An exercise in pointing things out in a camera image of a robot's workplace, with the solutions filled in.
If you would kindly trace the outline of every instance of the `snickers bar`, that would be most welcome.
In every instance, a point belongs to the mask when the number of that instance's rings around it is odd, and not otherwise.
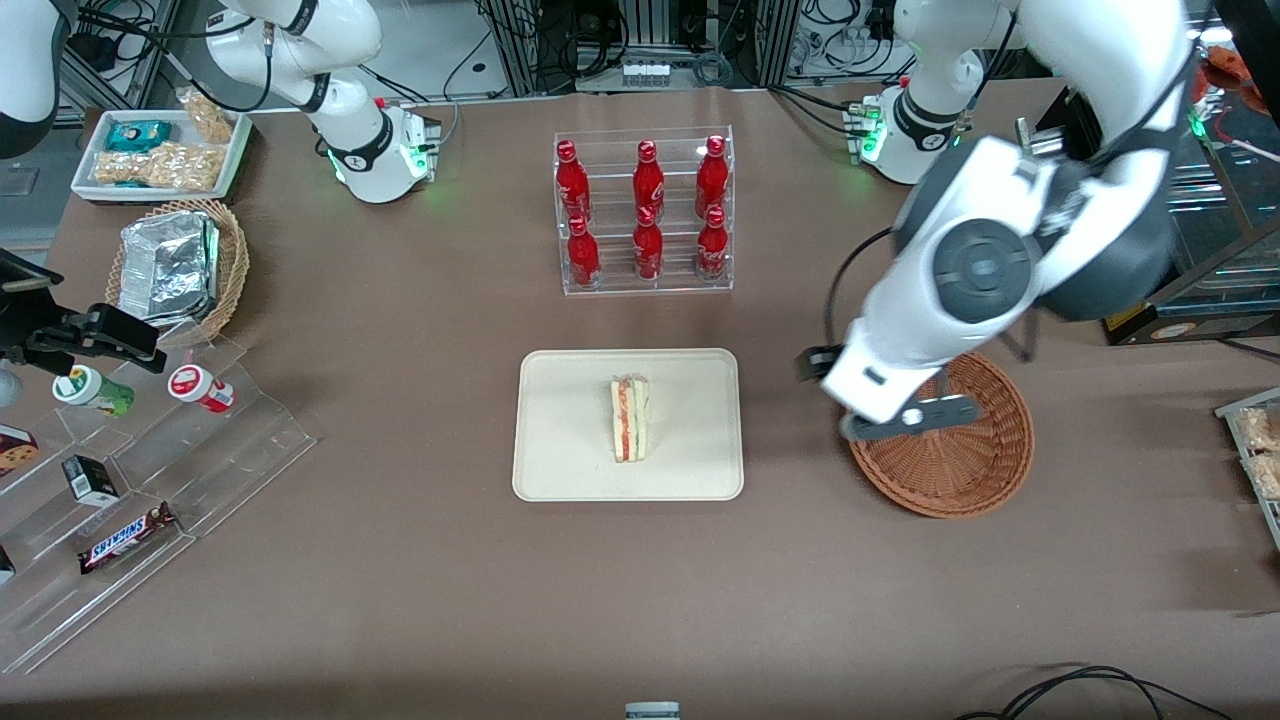
[[[81,575],[87,575],[97,570],[109,561],[124,555],[142,541],[151,537],[156,530],[177,520],[169,511],[169,503],[161,502],[159,507],[152,507],[146,515],[115,530],[111,537],[93,546],[88,552],[78,555],[81,561]]]

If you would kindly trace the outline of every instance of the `clear acrylic shelf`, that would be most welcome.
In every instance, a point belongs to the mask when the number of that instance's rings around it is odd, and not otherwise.
[[[724,229],[730,243],[724,251],[724,273],[705,282],[694,273],[698,259],[698,233],[703,220],[694,213],[698,167],[707,154],[707,137],[722,135],[728,141],[728,187],[724,191]],[[556,145],[552,145],[552,201],[556,204],[557,240],[561,252],[561,282],[567,296],[634,295],[664,291],[727,291],[733,287],[733,128],[708,126],[634,131],[559,132],[556,143],[572,140],[577,159],[586,169],[591,188],[590,231],[600,247],[600,286],[584,288],[573,283],[568,261],[568,217],[556,190]],[[636,169],[636,146],[641,140],[658,145],[658,164],[664,173],[662,275],[640,279],[635,273],[631,233],[636,227],[631,176]]]
[[[238,363],[241,347],[210,341],[193,324],[170,331],[160,346],[169,354],[164,373],[122,365],[109,374],[136,392],[127,414],[108,418],[59,407],[31,428],[40,456],[0,478],[0,546],[17,569],[0,584],[5,673],[35,670],[315,445]],[[169,395],[169,373],[187,361],[236,389],[227,414]],[[120,500],[101,509],[76,502],[61,469],[72,455],[102,461]],[[81,574],[77,553],[163,501],[177,523],[111,564]]]

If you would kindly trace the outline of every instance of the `round wicker basket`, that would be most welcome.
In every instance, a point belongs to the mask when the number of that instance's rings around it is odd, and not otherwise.
[[[1000,507],[1023,486],[1036,436],[1012,380],[980,355],[952,360],[947,386],[978,402],[977,421],[849,445],[867,479],[893,502],[931,518],[972,518]],[[929,380],[920,397],[934,392]]]
[[[151,210],[146,217],[163,215],[177,210],[204,210],[218,224],[218,306],[201,323],[200,329],[214,337],[223,329],[239,305],[244,278],[248,275],[248,245],[236,215],[216,200],[175,200]],[[124,243],[115,252],[111,277],[106,281],[106,301],[115,305],[120,299],[120,268],[124,266]]]

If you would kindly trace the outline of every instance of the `brown table surface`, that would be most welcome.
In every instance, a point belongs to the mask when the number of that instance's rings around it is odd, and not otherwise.
[[[1007,136],[1056,90],[992,85],[979,129]],[[440,179],[385,206],[337,184],[306,118],[255,118],[234,208],[252,269],[227,334],[321,442],[35,674],[0,678],[4,716],[586,720],[666,698],[692,720],[951,717],[1079,661],[1276,716],[1276,551],[1212,415],[1277,384],[1274,365],[1108,348],[1094,323],[1044,323],[1027,366],[992,343],[1034,415],[1030,478],[991,515],[924,519],[859,475],[833,404],[791,370],[836,265],[906,188],[765,92],[465,115]],[[739,154],[732,293],[564,299],[552,135],[719,123]],[[142,211],[72,200],[49,259],[61,301],[100,297]],[[841,323],[888,258],[855,266]],[[516,498],[526,354],[707,346],[740,365],[741,496]],[[51,405],[23,374],[18,419]],[[1093,684],[1046,705],[1147,716]]]

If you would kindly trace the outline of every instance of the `coca-cola bottle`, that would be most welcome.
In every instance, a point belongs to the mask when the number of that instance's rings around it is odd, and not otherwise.
[[[655,281],[662,274],[662,231],[653,208],[636,208],[636,232],[631,234],[636,250],[636,275]]]
[[[568,215],[582,215],[591,220],[591,188],[586,182],[586,168],[577,160],[577,147],[572,140],[556,143],[556,186],[559,190],[561,204]]]
[[[724,188],[728,187],[724,146],[724,136],[713,135],[707,138],[707,155],[698,167],[698,196],[694,200],[694,211],[699,218],[705,218],[708,208],[724,200]]]
[[[724,274],[727,251],[728,231],[724,229],[724,209],[712,205],[707,209],[707,225],[698,233],[698,260],[694,272],[707,282],[718,279]]]
[[[568,219],[568,266],[577,287],[600,287],[600,247],[586,231],[586,218],[582,215]]]
[[[658,167],[658,145],[652,140],[641,140],[636,149],[640,161],[631,176],[631,188],[635,191],[636,208],[653,208],[658,220],[662,220],[663,176]]]

